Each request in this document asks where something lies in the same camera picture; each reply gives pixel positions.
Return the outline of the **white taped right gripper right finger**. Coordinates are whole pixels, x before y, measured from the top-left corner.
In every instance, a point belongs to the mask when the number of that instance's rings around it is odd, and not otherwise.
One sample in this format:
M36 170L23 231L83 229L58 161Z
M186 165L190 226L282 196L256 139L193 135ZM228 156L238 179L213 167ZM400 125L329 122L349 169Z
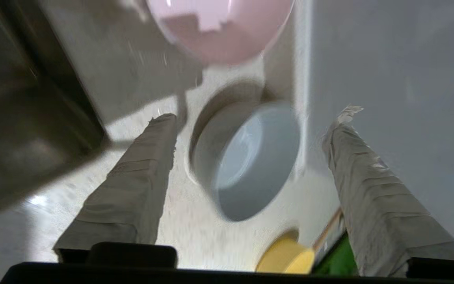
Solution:
M349 105L322 142L359 275L454 279L454 238L351 127Z

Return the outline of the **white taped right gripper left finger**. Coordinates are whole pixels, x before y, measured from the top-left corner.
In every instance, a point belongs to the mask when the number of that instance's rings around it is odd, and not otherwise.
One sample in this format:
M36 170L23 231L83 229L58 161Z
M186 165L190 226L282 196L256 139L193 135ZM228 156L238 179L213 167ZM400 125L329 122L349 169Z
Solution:
M149 121L54 245L61 263L81 263L102 242L154 245L178 136L177 117Z

